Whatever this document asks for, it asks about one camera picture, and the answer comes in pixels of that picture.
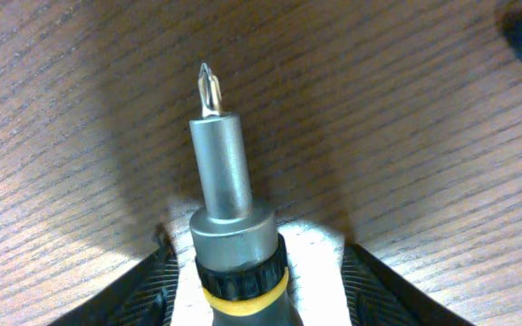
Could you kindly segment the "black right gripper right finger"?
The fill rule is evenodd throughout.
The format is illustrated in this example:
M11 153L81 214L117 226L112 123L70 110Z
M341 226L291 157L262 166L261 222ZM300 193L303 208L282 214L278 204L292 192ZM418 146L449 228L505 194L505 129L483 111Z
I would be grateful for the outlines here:
M472 326L358 244L344 246L341 276L353 326Z

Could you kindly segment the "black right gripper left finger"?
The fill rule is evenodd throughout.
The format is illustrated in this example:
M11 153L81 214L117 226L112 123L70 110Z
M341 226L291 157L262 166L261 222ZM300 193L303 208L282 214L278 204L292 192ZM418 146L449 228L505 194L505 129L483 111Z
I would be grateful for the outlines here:
M52 325L171 324L179 263L164 225L156 225L152 241L158 246L152 254Z

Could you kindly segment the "stubby yellow black screwdriver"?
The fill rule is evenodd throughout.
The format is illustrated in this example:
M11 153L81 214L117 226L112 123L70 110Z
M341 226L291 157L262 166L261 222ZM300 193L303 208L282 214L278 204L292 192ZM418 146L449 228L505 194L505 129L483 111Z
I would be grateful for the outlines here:
M201 114L189 123L205 204L189 220L195 264L216 325L299 325L284 237L253 196L239 116L222 107L217 76L198 74Z

